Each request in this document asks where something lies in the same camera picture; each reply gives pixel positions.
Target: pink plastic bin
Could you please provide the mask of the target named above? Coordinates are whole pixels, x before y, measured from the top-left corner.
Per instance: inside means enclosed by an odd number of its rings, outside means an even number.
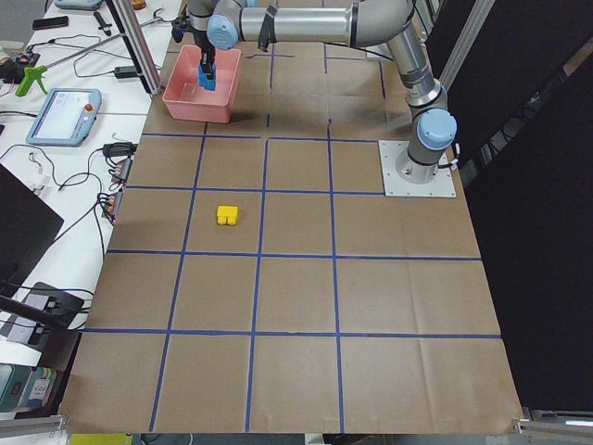
[[[241,51],[216,51],[216,91],[197,83],[197,66],[202,51],[185,45],[179,53],[163,101],[174,119],[226,123],[231,120],[241,73]]]

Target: yellow object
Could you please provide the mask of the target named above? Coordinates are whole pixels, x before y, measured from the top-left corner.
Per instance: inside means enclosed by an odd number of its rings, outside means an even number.
[[[73,434],[70,445],[131,445],[132,436],[125,434]]]
[[[235,225],[239,218],[239,208],[236,206],[219,206],[216,212],[216,222],[219,225]]]

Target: computer screen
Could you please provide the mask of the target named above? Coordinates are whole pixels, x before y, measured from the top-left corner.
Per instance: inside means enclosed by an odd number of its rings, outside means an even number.
[[[0,165],[0,294],[12,297],[56,238],[64,220]]]

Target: metal bracket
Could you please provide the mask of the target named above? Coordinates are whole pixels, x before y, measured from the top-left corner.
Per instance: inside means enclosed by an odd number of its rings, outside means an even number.
[[[409,141],[379,141],[383,186],[387,197],[456,197],[450,169],[438,169],[428,184],[413,184],[403,179],[396,170],[397,157],[408,148]],[[443,154],[440,164],[447,164]]]

